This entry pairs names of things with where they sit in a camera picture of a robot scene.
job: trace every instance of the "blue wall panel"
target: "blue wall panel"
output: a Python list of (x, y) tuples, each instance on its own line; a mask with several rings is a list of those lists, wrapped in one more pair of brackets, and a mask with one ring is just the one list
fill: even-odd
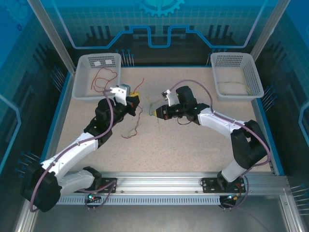
[(306, 0), (291, 1), (256, 62), (264, 88), (276, 97), (264, 106), (291, 186), (309, 185), (308, 8)]
[(137, 65), (160, 66), (206, 65), (213, 51), (250, 52), (276, 3), (43, 1), (75, 63), (83, 54), (130, 49)]
[(32, 154), (41, 156), (61, 91), (54, 82), (67, 71), (26, 0), (0, 0), (0, 30), (0, 225), (13, 231), (24, 170), (39, 162)]

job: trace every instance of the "basket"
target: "basket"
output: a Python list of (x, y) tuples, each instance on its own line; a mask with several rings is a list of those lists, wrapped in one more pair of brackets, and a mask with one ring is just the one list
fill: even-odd
[(103, 91), (120, 85), (121, 56), (100, 53), (81, 56), (78, 60), (72, 97), (83, 101), (104, 98)]
[(251, 101), (263, 97), (261, 79), (250, 54), (213, 53), (211, 66), (219, 101)]

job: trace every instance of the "thin wire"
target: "thin wire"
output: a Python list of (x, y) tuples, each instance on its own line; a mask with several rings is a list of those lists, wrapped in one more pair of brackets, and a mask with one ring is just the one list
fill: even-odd
[[(185, 80), (182, 80), (182, 81), (177, 82), (177, 83), (170, 89), (170, 91), (172, 91), (177, 85), (179, 85), (179, 84), (182, 83), (182, 82), (193, 82), (193, 83), (196, 83), (196, 84), (198, 84), (199, 86), (201, 86), (201, 87), (207, 92), (207, 94), (208, 94), (208, 96), (209, 96), (209, 98), (210, 98), (210, 101), (211, 101), (211, 105), (210, 105), (210, 107), (211, 107), (211, 112), (212, 112), (215, 116), (217, 116), (217, 117), (219, 117), (219, 118), (221, 118), (221, 119), (223, 119), (223, 120), (225, 120), (225, 121), (231, 122), (231, 123), (233, 123), (233, 124), (236, 124), (236, 125), (238, 125), (238, 126), (244, 128), (246, 131), (248, 131), (251, 135), (253, 135), (253, 136), (261, 143), (261, 145), (263, 146), (263, 148), (264, 148), (265, 151), (267, 152), (267, 160), (264, 161), (264, 162), (262, 162), (262, 163), (258, 163), (258, 164), (253, 165), (252, 168), (253, 168), (253, 167), (257, 167), (257, 166), (262, 166), (262, 165), (265, 165), (265, 164), (267, 164), (267, 163), (270, 162), (270, 150), (269, 150), (269, 148), (267, 147), (267, 145), (264, 143), (264, 141), (263, 141), (256, 133), (254, 133), (251, 129), (249, 129), (249, 128), (246, 127), (245, 125), (242, 125), (242, 124), (238, 123), (236, 120), (229, 119), (229, 118), (226, 118), (226, 117), (224, 117), (224, 116), (222, 116), (222, 115), (217, 114), (217, 113), (213, 110), (213, 99), (212, 99), (212, 96), (211, 96), (210, 92), (209, 92), (208, 89), (206, 89), (206, 87), (203, 86), (200, 82), (195, 81), (195, 80), (191, 80), (191, 79), (185, 79)], [(251, 170), (252, 168), (248, 169), (247, 171), (245, 171), (245, 172), (244, 172), (243, 174), (241, 174), (241, 175), (245, 175), (245, 174), (246, 174), (249, 170)]]
[(140, 125), (140, 115), (142, 114), (142, 112), (143, 112), (143, 109), (141, 108), (140, 113), (139, 113), (139, 118), (138, 118), (138, 120), (137, 120), (137, 122), (136, 122), (136, 125), (135, 125), (135, 127), (134, 127), (133, 129), (131, 129), (131, 130), (127, 133), (127, 137), (126, 137), (126, 136), (123, 136), (123, 135), (121, 135), (121, 137), (123, 137), (124, 139), (130, 139), (130, 138), (132, 138), (132, 137), (134, 137), (134, 136), (137, 135), (137, 127), (139, 127), (139, 125)]
[[(103, 201), (100, 205), (98, 205), (98, 206), (93, 206), (93, 207), (92, 207), (94, 210), (95, 210), (95, 209), (101, 208), (101, 207), (107, 202), (108, 198), (110, 197), (110, 195), (111, 195), (111, 193), (112, 193), (113, 188), (114, 188), (115, 185), (116, 185), (116, 180), (113, 180), (112, 182), (110, 182), (109, 184), (107, 184), (106, 186), (103, 186), (102, 188), (100, 188), (100, 190), (98, 190), (98, 192), (99, 192), (99, 191), (101, 191), (101, 190), (103, 190), (103, 189), (108, 188), (108, 187), (109, 187), (110, 185), (112, 185), (112, 184), (113, 184), (113, 186), (111, 187), (111, 189), (110, 189), (108, 195), (106, 196), (106, 198), (104, 199), (104, 201)], [(85, 200), (85, 207), (87, 207), (88, 210), (91, 209), (91, 208), (88, 206), (88, 204), (87, 204), (87, 199)]]
[(141, 83), (140, 83), (138, 86), (136, 86), (135, 90), (133, 91), (133, 94), (135, 93), (135, 91), (137, 90), (137, 88), (140, 87), (140, 86), (143, 84), (144, 79), (145, 79), (145, 78), (143, 78), (143, 80), (141, 81)]
[(149, 96), (147, 96), (146, 98), (147, 98), (148, 102), (150, 103), (150, 107), (149, 107), (149, 116), (153, 116), (153, 112), (152, 112), (152, 107), (153, 107), (153, 105), (156, 104), (156, 103), (158, 103), (159, 101), (162, 101), (163, 99), (159, 99), (159, 100), (157, 100), (157, 101), (155, 101), (155, 102), (150, 102)]
[(179, 120), (178, 120), (179, 118), (180, 117), (177, 118), (177, 122), (178, 122), (179, 125), (188, 125), (188, 124), (190, 124), (192, 122), (192, 121), (189, 121), (188, 123), (180, 123)]
[(51, 162), (49, 164), (49, 166), (46, 168), (46, 170), (43, 172), (43, 174), (41, 175), (41, 177), (39, 178), (37, 184), (35, 185), (34, 187), (34, 190), (33, 190), (33, 193), (32, 193), (32, 196), (31, 196), (31, 199), (30, 199), (30, 206), (29, 206), (29, 210), (31, 212), (36, 212), (38, 211), (39, 209), (36, 208), (36, 209), (33, 209), (33, 205), (34, 205), (34, 199), (35, 199), (35, 196), (37, 194), (37, 191), (39, 189), (39, 186), (41, 184), (41, 182), (43, 181), (44, 177), (47, 175), (47, 173), (49, 172), (49, 170), (56, 165), (56, 163), (58, 162), (58, 160), (64, 155), (66, 154), (68, 151), (70, 151), (71, 149), (75, 148), (76, 146), (80, 145), (80, 144), (83, 144), (83, 143), (86, 143), (88, 141), (92, 141), (92, 140), (95, 140), (95, 139), (99, 139), (101, 137), (103, 137), (104, 135), (106, 135), (111, 129), (112, 129), (112, 125), (113, 125), (113, 121), (114, 121), (114, 113), (113, 113), (113, 109), (112, 109), (112, 103), (110, 101), (110, 99), (108, 98), (107, 96), (107, 92), (110, 92), (110, 90), (107, 90), (107, 91), (104, 91), (103, 92), (103, 95), (104, 97), (106, 98), (107, 100), (107, 103), (108, 103), (108, 106), (110, 107), (110, 112), (111, 112), (111, 122), (110, 122), (110, 125), (109, 127), (107, 128), (107, 130), (105, 132), (103, 132), (102, 134), (99, 134), (98, 136), (95, 136), (93, 138), (89, 138), (89, 139), (84, 139), (82, 141), (80, 141), (79, 143), (74, 143), (72, 144), (71, 146), (65, 148), (55, 159), (53, 162)]
[[(111, 80), (108, 80), (108, 79), (103, 78), (103, 77), (98, 77), (98, 78), (97, 78), (98, 73), (99, 73), (102, 69), (109, 70), (109, 71), (111, 71), (112, 73), (115, 73), (116, 76), (115, 76), (114, 78), (112, 78)], [(100, 69), (98, 70), (98, 72), (97, 72), (95, 78), (93, 79), (93, 81), (92, 81), (92, 83), (91, 83), (91, 89), (92, 89), (92, 87), (93, 87), (93, 89), (95, 90), (95, 92), (102, 93), (103, 91), (106, 90), (106, 87), (107, 87), (108, 83), (109, 83), (110, 81), (114, 80), (117, 76), (118, 76), (118, 73), (117, 73), (117, 72), (114, 72), (114, 71), (111, 70), (111, 69), (107, 69), (107, 68), (105, 68), (105, 67), (102, 67), (102, 68), (100, 68)], [(106, 80), (106, 81), (107, 81), (107, 83), (106, 83), (106, 85), (105, 85), (104, 88), (97, 85), (97, 80), (98, 80), (98, 79), (102, 79), (102, 80)], [(102, 88), (103, 90), (102, 90), (102, 91), (97, 91), (95, 87)]]
[[(228, 203), (224, 203), (225, 205), (227, 205), (227, 206), (233, 206), (232, 204), (228, 204)], [(249, 214), (253, 219), (255, 219), (256, 220), (256, 222), (257, 223), (259, 223), (266, 231), (268, 231), (268, 232), (271, 232), (271, 230), (270, 229), (268, 229), (267, 227), (266, 227), (266, 225), (264, 225), (256, 216), (254, 216), (251, 212), (249, 212), (249, 211), (247, 211), (247, 210), (244, 210), (244, 209), (242, 209), (242, 208), (238, 208), (238, 210), (241, 210), (242, 212), (244, 212), (244, 213), (246, 213), (246, 214)]]
[(233, 206), (233, 209), (239, 208), (239, 207), (245, 202), (245, 200), (247, 199), (248, 194), (249, 194), (249, 180), (248, 180), (248, 178), (247, 178), (245, 175), (244, 175), (243, 177), (246, 179), (246, 182), (247, 182), (247, 191), (246, 191), (245, 196), (244, 196), (243, 199), (241, 200), (241, 202), (240, 202), (238, 205), (234, 205), (234, 206)]

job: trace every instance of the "beige tabletop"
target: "beige tabletop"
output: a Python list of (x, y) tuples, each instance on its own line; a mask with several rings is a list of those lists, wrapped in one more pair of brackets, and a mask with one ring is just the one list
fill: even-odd
[[(179, 125), (177, 120), (158, 120), (149, 115), (149, 100), (156, 101), (160, 93), (183, 79), (201, 82), (210, 91), (214, 109), (229, 117), (243, 121), (255, 120), (250, 102), (222, 102), (217, 100), (211, 68), (122, 68), (121, 83), (131, 90), (141, 83), (143, 112), (138, 134), (130, 139), (121, 135), (134, 128), (138, 117), (127, 115), (113, 129), (112, 137), (97, 151), (82, 159), (72, 171), (92, 166), (102, 172), (218, 172), (233, 159), (231, 141), (218, 132), (195, 123)], [(206, 92), (196, 84), (188, 85), (198, 103), (210, 104)], [(166, 102), (157, 102), (161, 106)], [(73, 142), (95, 116), (97, 102), (87, 103), (71, 99), (57, 151)], [(269, 165), (252, 171), (270, 171)]]

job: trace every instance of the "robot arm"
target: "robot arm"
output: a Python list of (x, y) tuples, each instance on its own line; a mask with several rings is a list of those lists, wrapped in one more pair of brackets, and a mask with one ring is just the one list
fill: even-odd
[[(130, 87), (127, 85), (120, 85), (111, 89), (111, 92), (115, 93), (115, 102), (111, 101), (113, 108), (112, 126), (115, 126), (124, 119), (126, 114), (136, 115), (135, 111), (140, 103), (140, 99), (138, 94), (129, 96)], [(46, 212), (50, 210), (58, 202), (60, 197), (69, 193), (89, 187), (93, 190), (99, 188), (101, 174), (91, 167), (86, 167), (78, 173), (65, 176), (75, 164), (89, 153), (100, 148), (112, 135), (112, 130), (110, 130), (104, 136), (95, 139), (96, 136), (105, 132), (111, 123), (111, 111), (106, 99), (99, 101), (95, 113), (96, 116), (84, 129), (84, 132), (71, 144), (77, 145), (70, 150), (65, 148), (63, 151), (67, 151), (58, 158), (57, 162), (55, 162), (55, 159), (63, 151), (41, 164), (32, 164), (27, 167), (21, 188), (21, 195), (30, 201), (38, 180), (50, 164), (54, 164), (43, 177), (35, 195), (34, 205), (41, 211)]]
[[(155, 114), (158, 118), (168, 120), (174, 117), (187, 117), (198, 125), (210, 127), (215, 131), (223, 134), (231, 139), (234, 159), (217, 175), (217, 182), (222, 190), (226, 190), (228, 186), (240, 177), (245, 171), (252, 168), (260, 161), (267, 152), (260, 142), (240, 125), (236, 125), (235, 119), (231, 119), (220, 113), (213, 113), (210, 106), (204, 103), (197, 103), (191, 89), (188, 86), (180, 87), (176, 90), (179, 104), (170, 105), (170, 92), (163, 94), (168, 99), (169, 104), (159, 107)], [(258, 126), (257, 122), (250, 120), (249, 122), (238, 121), (238, 124), (244, 125), (256, 133), (265, 144), (266, 139)]]

